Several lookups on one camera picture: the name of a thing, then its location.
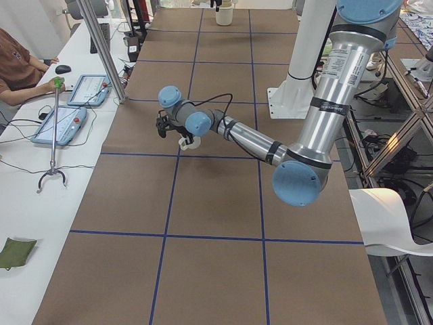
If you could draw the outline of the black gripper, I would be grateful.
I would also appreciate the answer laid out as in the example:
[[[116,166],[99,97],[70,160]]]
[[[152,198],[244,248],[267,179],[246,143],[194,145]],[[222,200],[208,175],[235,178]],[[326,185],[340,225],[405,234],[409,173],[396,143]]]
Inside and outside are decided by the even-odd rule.
[[[190,133],[184,126],[171,125],[170,129],[171,130],[175,130],[176,132],[178,132],[179,134],[181,134],[182,137],[185,138],[185,140],[187,142],[192,142],[193,141],[193,134]]]

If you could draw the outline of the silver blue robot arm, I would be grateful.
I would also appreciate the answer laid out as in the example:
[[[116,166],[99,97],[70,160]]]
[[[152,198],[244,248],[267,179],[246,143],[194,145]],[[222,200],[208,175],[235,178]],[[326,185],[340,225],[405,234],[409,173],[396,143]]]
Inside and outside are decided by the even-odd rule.
[[[175,130],[180,144],[192,145],[209,131],[264,163],[275,166],[273,189],[292,206],[314,202],[327,182],[332,167],[330,150],[350,109],[370,55],[395,44],[401,1],[337,1],[336,19],[330,30],[332,50],[298,141],[285,146],[227,116],[220,110],[199,109],[183,99],[175,86],[162,88],[162,109],[156,127],[160,137]]]

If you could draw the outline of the person's hand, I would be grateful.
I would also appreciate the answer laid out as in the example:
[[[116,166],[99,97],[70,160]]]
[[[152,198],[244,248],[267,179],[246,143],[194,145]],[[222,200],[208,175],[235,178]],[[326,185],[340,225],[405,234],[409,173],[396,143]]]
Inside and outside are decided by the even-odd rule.
[[[66,90],[66,86],[64,84],[64,78],[61,77],[55,77],[52,78],[50,81],[48,81],[45,84],[46,88],[47,88],[47,92],[63,92]]]

